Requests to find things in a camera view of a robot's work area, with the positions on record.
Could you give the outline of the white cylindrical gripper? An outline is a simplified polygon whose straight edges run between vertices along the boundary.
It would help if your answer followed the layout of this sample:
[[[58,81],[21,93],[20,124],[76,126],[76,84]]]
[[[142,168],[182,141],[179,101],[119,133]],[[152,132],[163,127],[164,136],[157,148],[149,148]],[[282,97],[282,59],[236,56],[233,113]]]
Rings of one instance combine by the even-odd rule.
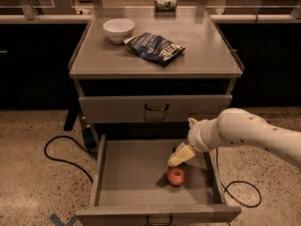
[[[189,145],[180,144],[168,158],[170,167],[177,167],[199,153],[209,152],[220,143],[216,127],[216,119],[198,121],[194,118],[188,119],[189,131],[187,141]]]

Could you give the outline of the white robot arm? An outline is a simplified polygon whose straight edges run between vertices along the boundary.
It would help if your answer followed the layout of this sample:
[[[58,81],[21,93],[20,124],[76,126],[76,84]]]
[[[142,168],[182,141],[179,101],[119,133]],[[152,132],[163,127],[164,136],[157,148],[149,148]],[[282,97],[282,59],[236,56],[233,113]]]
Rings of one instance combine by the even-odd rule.
[[[301,167],[301,133],[276,127],[263,118],[239,108],[228,108],[215,119],[189,118],[187,142],[182,142],[168,158],[170,167],[219,147],[250,145],[266,150],[286,162]]]

